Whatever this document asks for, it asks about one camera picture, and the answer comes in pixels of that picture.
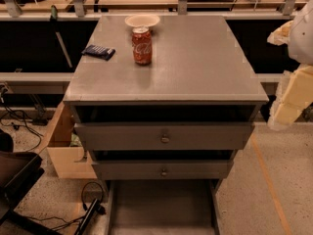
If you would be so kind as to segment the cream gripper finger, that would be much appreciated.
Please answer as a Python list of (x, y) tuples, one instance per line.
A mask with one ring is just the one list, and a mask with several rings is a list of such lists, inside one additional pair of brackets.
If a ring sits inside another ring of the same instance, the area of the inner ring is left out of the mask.
[(288, 44), (290, 41), (291, 25), (292, 21), (288, 21), (282, 24), (280, 27), (276, 28), (268, 36), (267, 42), (277, 46)]
[(291, 126), (313, 103), (313, 66), (300, 64), (293, 71), (285, 70), (270, 109), (268, 126), (280, 131)]

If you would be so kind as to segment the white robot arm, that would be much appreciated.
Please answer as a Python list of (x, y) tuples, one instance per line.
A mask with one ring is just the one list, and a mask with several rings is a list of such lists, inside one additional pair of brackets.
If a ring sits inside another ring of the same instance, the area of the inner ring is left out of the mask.
[(270, 109), (268, 126), (283, 130), (313, 103), (313, 0), (292, 21), (271, 32), (267, 41), (278, 46), (287, 44), (290, 58), (299, 62), (295, 71), (284, 71)]

